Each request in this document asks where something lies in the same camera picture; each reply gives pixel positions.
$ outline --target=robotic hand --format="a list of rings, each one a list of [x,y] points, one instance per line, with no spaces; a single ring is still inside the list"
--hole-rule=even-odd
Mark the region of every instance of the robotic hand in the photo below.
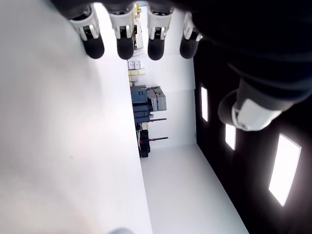
[[[51,0],[79,33],[93,59],[104,54],[94,0]],[[131,0],[99,0],[109,12],[122,59],[134,52],[134,14]],[[283,111],[312,93],[312,3],[262,0],[150,0],[148,55],[161,59],[174,7],[186,11],[180,53],[192,58],[202,34],[226,51],[229,67],[241,77],[237,90],[220,103],[223,123],[244,131],[259,131]]]

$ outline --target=black ceiling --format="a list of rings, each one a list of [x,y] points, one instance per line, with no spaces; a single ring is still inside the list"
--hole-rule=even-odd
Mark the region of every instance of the black ceiling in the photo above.
[[[224,141],[225,126],[217,109],[223,97],[238,87],[239,77],[208,42],[200,43],[194,66],[197,143],[249,233],[312,233],[312,98],[293,106],[262,131],[237,130],[233,151]],[[208,122],[201,117],[201,86],[208,90]],[[279,133],[302,147],[284,207],[268,190]]]

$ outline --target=box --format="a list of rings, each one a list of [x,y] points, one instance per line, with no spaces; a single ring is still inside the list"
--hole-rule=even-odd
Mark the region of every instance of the box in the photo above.
[[[131,70],[130,71],[130,75],[131,76],[137,76],[138,75],[138,71],[137,70]]]
[[[132,82],[138,81],[138,76],[130,76],[130,77]]]
[[[138,74],[139,74],[139,75],[146,74],[145,68],[139,69],[139,70],[138,70]]]
[[[148,130],[148,123],[141,123],[142,130]]]
[[[135,62],[135,69],[141,69],[141,62]]]
[[[135,69],[135,62],[128,62],[128,69],[134,70]]]

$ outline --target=rectangular ceiling light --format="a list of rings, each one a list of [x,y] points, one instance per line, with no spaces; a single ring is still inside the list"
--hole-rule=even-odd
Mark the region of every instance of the rectangular ceiling light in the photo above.
[[[208,94],[207,89],[201,87],[201,116],[208,121]]]
[[[225,142],[235,150],[236,128],[232,125],[225,125]]]
[[[301,147],[284,136],[279,135],[270,192],[284,206],[296,172]]]

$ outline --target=white wall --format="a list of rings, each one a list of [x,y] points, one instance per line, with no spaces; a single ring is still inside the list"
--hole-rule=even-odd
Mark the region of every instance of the white wall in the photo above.
[[[141,160],[154,234],[247,234],[197,145],[162,148]]]
[[[86,56],[49,1],[0,3],[0,227],[4,234],[151,234],[126,61]]]
[[[147,7],[141,7],[141,27],[143,44],[147,53]],[[170,29],[165,39],[164,56],[151,60],[148,55],[133,57],[131,61],[141,61],[146,74],[138,77],[136,85],[161,86],[166,95],[167,111],[154,112],[155,118],[166,121],[149,123],[149,137],[169,137],[151,142],[151,148],[172,147],[194,144],[195,139],[195,77],[193,59],[184,59],[179,52],[185,13],[174,10]]]

